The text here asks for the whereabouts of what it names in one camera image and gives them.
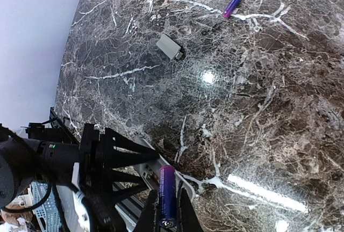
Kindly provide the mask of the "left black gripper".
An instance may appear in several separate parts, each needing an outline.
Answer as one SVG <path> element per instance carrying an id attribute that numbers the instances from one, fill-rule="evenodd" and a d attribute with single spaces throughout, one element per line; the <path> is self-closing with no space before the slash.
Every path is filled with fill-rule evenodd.
<path id="1" fill-rule="evenodd" d="M 102 132 L 85 124 L 79 146 L 79 184 L 106 189 L 104 166 L 110 168 L 110 196 L 118 204 L 131 198 L 146 199 L 151 188 L 136 169 L 116 169 L 156 161 L 159 152 L 135 143 L 111 128 Z"/>

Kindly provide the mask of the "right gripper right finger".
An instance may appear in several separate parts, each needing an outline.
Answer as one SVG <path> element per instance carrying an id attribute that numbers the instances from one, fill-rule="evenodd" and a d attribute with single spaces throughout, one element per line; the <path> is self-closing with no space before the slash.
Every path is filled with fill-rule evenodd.
<path id="1" fill-rule="evenodd" d="M 178 232 L 203 232 L 195 210 L 191 204 L 183 182 L 180 181 L 177 190 L 177 225 Z"/>

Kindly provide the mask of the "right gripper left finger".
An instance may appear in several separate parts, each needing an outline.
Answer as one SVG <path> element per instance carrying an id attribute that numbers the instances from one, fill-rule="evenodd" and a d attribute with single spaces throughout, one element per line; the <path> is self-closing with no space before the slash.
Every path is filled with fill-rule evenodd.
<path id="1" fill-rule="evenodd" d="M 133 232 L 156 232 L 158 225 L 158 191 L 151 190 Z"/>

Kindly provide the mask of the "blue battery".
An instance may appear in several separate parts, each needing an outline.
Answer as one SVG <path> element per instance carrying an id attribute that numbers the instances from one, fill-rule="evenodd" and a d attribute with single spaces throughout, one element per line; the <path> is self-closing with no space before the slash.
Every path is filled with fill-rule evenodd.
<path id="1" fill-rule="evenodd" d="M 228 4 L 227 8 L 223 12 L 222 16 L 226 19 L 228 19 L 234 10 L 238 7 L 238 5 L 241 3 L 242 0 L 231 0 Z"/>
<path id="2" fill-rule="evenodd" d="M 162 228 L 173 228 L 177 219 L 176 178 L 175 168 L 166 165 L 160 168 L 159 176 L 159 205 Z"/>

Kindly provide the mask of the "grey remote control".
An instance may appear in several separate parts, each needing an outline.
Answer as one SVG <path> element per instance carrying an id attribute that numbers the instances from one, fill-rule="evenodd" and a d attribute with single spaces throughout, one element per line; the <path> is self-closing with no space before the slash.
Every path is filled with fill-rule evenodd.
<path id="1" fill-rule="evenodd" d="M 155 161 L 150 161 L 142 164 L 137 164 L 134 166 L 135 171 L 142 177 L 149 189 L 159 190 L 161 188 L 160 183 L 163 182 L 166 186 L 173 184 L 172 179 L 175 182 L 175 193 L 177 194 L 179 184 L 182 184 L 190 198 L 193 200 L 196 196 L 194 188 L 189 184 L 189 182 L 172 167 L 163 157 L 159 154 L 159 158 Z"/>

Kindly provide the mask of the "grey battery cover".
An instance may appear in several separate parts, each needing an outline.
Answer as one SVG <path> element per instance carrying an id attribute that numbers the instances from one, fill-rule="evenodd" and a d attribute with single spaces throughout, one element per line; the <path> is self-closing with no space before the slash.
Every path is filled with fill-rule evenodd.
<path id="1" fill-rule="evenodd" d="M 166 34 L 161 35 L 156 45 L 171 60 L 173 59 L 179 60 L 183 55 L 183 53 L 181 52 L 181 46 L 178 45 L 174 40 L 172 40 Z"/>

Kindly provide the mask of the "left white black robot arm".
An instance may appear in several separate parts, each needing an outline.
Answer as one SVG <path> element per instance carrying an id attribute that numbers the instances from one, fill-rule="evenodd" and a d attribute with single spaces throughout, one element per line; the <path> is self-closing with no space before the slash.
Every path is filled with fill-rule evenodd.
<path id="1" fill-rule="evenodd" d="M 79 188 L 89 199 L 103 197 L 115 204 L 146 189 L 139 176 L 118 168 L 156 161 L 159 153 L 111 128 L 104 133 L 85 124 L 80 143 L 23 139 L 5 127 L 1 142 L 1 207 L 7 206 L 32 181 L 67 186 L 79 164 Z"/>

